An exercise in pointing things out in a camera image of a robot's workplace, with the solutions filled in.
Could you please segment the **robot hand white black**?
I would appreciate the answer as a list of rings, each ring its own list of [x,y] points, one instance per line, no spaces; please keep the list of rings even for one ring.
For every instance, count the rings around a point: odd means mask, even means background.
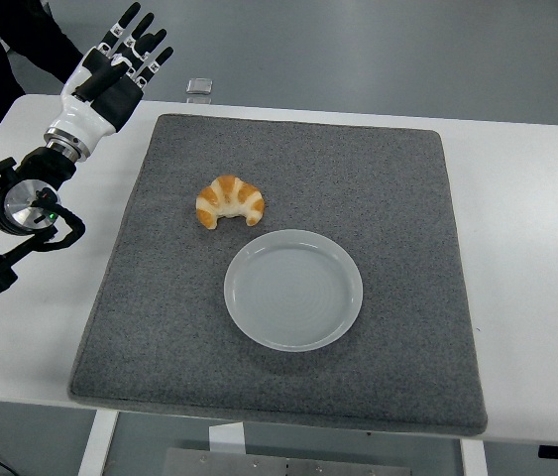
[[[131,4],[101,41],[80,61],[60,94],[61,112],[49,126],[47,146],[63,144],[79,160],[88,158],[99,141],[119,132],[144,96],[144,89],[173,48],[156,48],[167,31],[149,30],[152,13],[138,20],[141,4]]]

